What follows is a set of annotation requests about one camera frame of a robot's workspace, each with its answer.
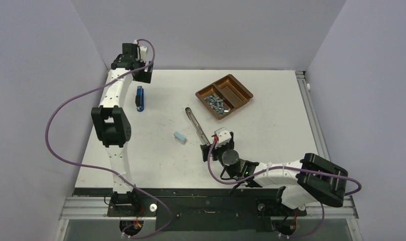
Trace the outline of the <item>light blue staple box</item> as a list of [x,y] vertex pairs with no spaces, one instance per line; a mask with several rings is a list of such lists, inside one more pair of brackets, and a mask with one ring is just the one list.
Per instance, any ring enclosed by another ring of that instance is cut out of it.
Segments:
[[185,145],[185,143],[187,142],[187,138],[183,135],[183,134],[181,134],[181,133],[179,133],[179,132],[174,132],[174,138],[178,141],[178,142],[180,142],[182,145]]

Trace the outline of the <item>silver black stapler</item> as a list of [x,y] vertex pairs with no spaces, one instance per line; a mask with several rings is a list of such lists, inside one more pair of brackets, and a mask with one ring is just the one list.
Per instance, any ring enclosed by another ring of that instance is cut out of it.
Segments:
[[185,113],[186,113],[187,117],[189,118],[189,120],[191,121],[192,125],[194,126],[194,128],[196,130],[196,133],[197,133],[197,136],[201,141],[201,144],[209,146],[210,142],[209,142],[208,138],[206,137],[204,131],[202,130],[202,127],[200,126],[199,122],[195,118],[191,108],[186,107],[185,108]]

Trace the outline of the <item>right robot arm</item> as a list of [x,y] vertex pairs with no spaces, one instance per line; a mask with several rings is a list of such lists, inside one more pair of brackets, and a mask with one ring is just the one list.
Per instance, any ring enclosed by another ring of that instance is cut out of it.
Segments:
[[250,188],[278,185],[274,208],[281,215],[317,201],[330,207],[343,206],[348,171],[314,153],[280,164],[251,162],[240,158],[234,149],[232,132],[221,129],[213,135],[213,143],[203,131],[197,135],[202,142],[203,160],[218,161],[228,175],[218,182]]

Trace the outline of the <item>blue stapler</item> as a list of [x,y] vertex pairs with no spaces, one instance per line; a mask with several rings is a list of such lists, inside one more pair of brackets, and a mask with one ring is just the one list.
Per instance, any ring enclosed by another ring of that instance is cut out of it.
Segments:
[[137,112],[143,112],[145,109],[145,98],[144,98],[144,88],[143,86],[137,86],[135,105]]

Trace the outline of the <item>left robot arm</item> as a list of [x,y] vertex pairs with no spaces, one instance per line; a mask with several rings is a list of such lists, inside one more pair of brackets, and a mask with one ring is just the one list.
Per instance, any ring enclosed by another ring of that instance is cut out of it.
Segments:
[[127,216],[139,213],[142,208],[137,191],[133,188],[127,151],[132,128],[123,105],[132,81],[146,79],[143,67],[146,65],[147,51],[147,47],[140,46],[138,41],[122,44],[121,54],[108,71],[108,87],[104,96],[100,104],[91,110],[97,138],[105,147],[111,169],[115,171],[111,207]]

